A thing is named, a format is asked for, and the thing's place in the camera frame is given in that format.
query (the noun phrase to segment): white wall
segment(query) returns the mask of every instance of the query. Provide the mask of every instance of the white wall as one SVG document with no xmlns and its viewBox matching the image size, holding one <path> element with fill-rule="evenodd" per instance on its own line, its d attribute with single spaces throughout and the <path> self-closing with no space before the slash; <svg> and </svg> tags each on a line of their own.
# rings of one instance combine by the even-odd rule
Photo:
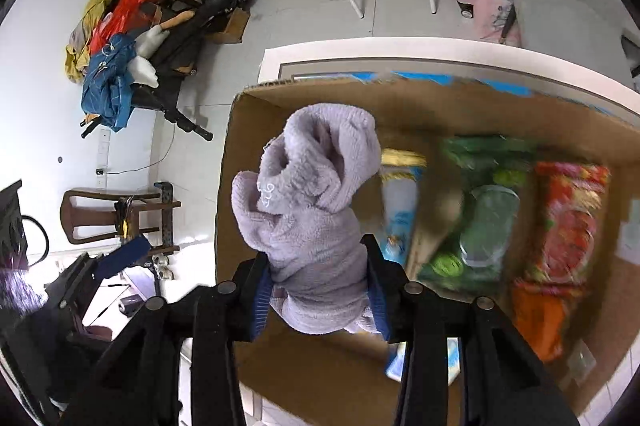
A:
<svg viewBox="0 0 640 426">
<path fill-rule="evenodd" d="M 0 25 L 0 189 L 22 179 L 22 213 L 47 229 L 52 252 L 78 247 L 60 226 L 63 193 L 97 186 L 98 130 L 80 138 L 82 89 L 66 78 L 63 66 L 65 45 L 86 2 L 17 0 Z M 135 110 L 129 126 L 111 134 L 110 170 L 149 164 L 154 120 L 154 112 Z M 109 191 L 147 185 L 148 170 L 108 177 Z"/>
</svg>

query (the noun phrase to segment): blue gripper pad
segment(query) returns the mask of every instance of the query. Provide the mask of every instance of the blue gripper pad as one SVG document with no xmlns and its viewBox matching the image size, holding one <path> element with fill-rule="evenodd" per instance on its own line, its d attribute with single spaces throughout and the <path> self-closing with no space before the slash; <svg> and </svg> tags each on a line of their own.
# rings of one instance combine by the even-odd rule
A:
<svg viewBox="0 0 640 426">
<path fill-rule="evenodd" d="M 252 320 L 250 325 L 250 338 L 253 341 L 257 338 L 267 324 L 269 306 L 271 302 L 271 292 L 273 291 L 273 281 L 269 270 L 268 261 L 262 268 L 260 279 L 255 291 L 254 304 L 252 307 Z"/>
<path fill-rule="evenodd" d="M 369 305 L 371 306 L 373 321 L 376 324 L 378 332 L 382 334 L 385 341 L 388 341 L 391 337 L 391 329 L 386 320 L 386 297 L 375 272 L 372 272 L 370 267 L 367 279 L 369 282 L 367 293 L 369 295 Z"/>
</svg>

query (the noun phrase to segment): blue jacket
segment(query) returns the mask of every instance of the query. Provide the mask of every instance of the blue jacket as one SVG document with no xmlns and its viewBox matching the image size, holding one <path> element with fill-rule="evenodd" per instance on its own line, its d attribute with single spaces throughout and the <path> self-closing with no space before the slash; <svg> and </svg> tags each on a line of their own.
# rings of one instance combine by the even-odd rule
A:
<svg viewBox="0 0 640 426">
<path fill-rule="evenodd" d="M 136 41 L 126 34 L 115 34 L 100 52 L 92 56 L 82 83 L 82 110 L 102 116 L 102 125 L 113 131 L 127 126 L 131 115 L 131 83 L 127 70 L 136 57 Z"/>
</svg>

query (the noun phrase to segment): wooden chair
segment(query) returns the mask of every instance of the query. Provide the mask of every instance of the wooden chair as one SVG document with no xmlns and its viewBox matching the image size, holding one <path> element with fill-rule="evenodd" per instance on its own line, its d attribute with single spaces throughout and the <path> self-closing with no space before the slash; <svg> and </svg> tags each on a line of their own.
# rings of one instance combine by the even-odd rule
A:
<svg viewBox="0 0 640 426">
<path fill-rule="evenodd" d="M 73 205 L 71 198 L 113 200 L 113 202 L 131 199 L 127 210 L 127 236 L 125 238 L 162 230 L 162 245 L 152 248 L 149 255 L 160 253 L 171 254 L 180 250 L 180 247 L 174 245 L 173 209 L 174 207 L 180 207 L 182 203 L 177 200 L 174 202 L 174 187 L 169 182 L 155 183 L 154 186 L 160 188 L 158 193 L 123 195 L 95 193 L 78 189 L 67 191 L 62 197 L 62 204 L 60 205 L 60 223 L 66 234 L 66 239 L 72 244 L 84 244 L 115 238 L 118 236 L 117 229 L 121 227 L 122 223 L 122 217 L 116 210 L 104 211 L 98 208 L 80 207 Z M 150 200 L 153 199 L 160 199 L 160 203 L 151 203 Z M 140 229 L 140 213 L 143 211 L 161 211 L 161 226 L 144 227 Z M 87 226 L 113 226 L 114 231 L 88 236 L 86 238 L 76 238 L 74 233 L 75 229 L 77 227 Z"/>
</svg>

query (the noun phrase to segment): power outlet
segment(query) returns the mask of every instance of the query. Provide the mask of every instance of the power outlet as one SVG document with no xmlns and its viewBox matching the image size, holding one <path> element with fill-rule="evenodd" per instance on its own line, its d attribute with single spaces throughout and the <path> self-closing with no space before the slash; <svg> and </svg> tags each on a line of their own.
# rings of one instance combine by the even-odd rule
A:
<svg viewBox="0 0 640 426">
<path fill-rule="evenodd" d="M 107 175 L 95 175 L 95 187 L 107 189 Z"/>
</svg>

